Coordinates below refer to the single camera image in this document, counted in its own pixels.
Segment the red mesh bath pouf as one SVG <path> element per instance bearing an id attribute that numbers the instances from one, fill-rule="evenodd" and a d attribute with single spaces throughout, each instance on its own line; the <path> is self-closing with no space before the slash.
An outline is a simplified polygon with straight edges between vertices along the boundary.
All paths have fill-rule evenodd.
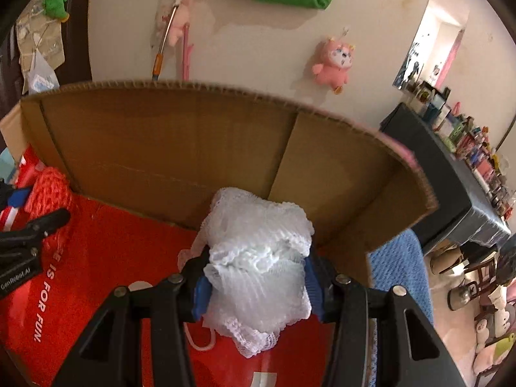
<path id="1" fill-rule="evenodd" d="M 67 177 L 58 169 L 46 167 L 38 175 L 32 192 L 25 204 L 29 220 L 41 218 L 51 212 L 74 208 L 74 196 Z"/>

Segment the white mesh bath pouf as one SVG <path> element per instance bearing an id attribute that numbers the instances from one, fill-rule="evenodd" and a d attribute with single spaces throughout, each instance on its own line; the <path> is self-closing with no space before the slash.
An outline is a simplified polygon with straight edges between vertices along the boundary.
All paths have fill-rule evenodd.
<path id="1" fill-rule="evenodd" d="M 314 228 L 295 203 L 276 203 L 238 188 L 216 192 L 178 268 L 203 250 L 213 287 L 204 324 L 233 340 L 245 358 L 271 350 L 281 332 L 311 315 L 304 262 Z"/>

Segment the blue knitted blanket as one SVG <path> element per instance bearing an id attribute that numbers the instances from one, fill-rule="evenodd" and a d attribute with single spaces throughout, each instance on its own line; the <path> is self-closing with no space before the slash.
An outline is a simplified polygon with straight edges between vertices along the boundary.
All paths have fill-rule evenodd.
<path id="1" fill-rule="evenodd" d="M 372 287 L 388 291 L 405 287 L 431 324 L 434 323 L 430 283 L 418 237 L 406 229 L 368 254 Z"/>

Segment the white plastic bag on door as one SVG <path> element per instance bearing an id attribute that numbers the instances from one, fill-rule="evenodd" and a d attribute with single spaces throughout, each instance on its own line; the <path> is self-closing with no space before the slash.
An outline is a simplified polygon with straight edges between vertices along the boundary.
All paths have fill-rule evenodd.
<path id="1" fill-rule="evenodd" d="M 53 68 L 38 50 L 33 54 L 27 80 L 29 94 L 39 94 L 59 88 L 59 81 Z"/>

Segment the red-lined cardboard box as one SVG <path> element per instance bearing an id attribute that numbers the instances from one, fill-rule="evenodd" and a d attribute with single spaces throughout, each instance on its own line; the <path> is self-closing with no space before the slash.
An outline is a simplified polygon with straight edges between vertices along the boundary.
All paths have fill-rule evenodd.
<path id="1" fill-rule="evenodd" d="M 436 209 L 414 156 L 331 113 L 176 82 L 82 83 L 21 100 L 1 122 L 17 160 L 33 149 L 74 189 L 64 239 L 1 303 L 1 341 L 48 386 L 117 286 L 178 269 L 225 187 L 299 205 L 313 245 L 369 280 L 366 255 Z"/>

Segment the dark cloth covered table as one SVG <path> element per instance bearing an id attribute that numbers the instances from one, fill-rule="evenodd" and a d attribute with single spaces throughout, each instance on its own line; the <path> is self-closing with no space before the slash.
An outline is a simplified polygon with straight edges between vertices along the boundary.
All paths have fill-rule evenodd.
<path id="1" fill-rule="evenodd" d="M 511 231 L 466 163 L 457 160 L 410 107 L 398 104 L 381 122 L 381 131 L 414 154 L 439 203 L 437 210 L 412 226 L 425 255 L 445 240 L 457 245 L 505 244 Z"/>

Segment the beige hanging door organizer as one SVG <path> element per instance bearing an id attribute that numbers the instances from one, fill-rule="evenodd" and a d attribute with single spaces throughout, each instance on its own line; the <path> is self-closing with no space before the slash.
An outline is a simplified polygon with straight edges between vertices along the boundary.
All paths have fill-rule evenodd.
<path id="1" fill-rule="evenodd" d="M 53 69 L 65 63 L 61 23 L 45 15 L 43 1 L 31 0 L 16 23 L 19 65 L 24 77 L 23 94 L 28 91 L 27 74 L 36 49 Z"/>

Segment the green plush toy on door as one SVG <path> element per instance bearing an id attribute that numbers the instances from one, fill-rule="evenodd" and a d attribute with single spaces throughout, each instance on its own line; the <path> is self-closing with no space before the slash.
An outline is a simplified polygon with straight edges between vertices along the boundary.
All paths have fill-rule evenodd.
<path id="1" fill-rule="evenodd" d="M 65 23 L 69 19 L 69 14 L 65 9 L 67 0 L 43 0 L 42 6 L 45 15 L 54 20 Z"/>

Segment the pink plush toy on wall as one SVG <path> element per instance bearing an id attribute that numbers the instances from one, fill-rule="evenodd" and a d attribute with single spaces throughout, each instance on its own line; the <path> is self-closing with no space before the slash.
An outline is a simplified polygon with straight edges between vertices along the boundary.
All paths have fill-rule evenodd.
<path id="1" fill-rule="evenodd" d="M 335 94 L 341 94 L 348 82 L 355 46 L 342 39 L 330 38 L 323 45 L 320 60 L 311 67 L 317 84 L 329 86 Z"/>

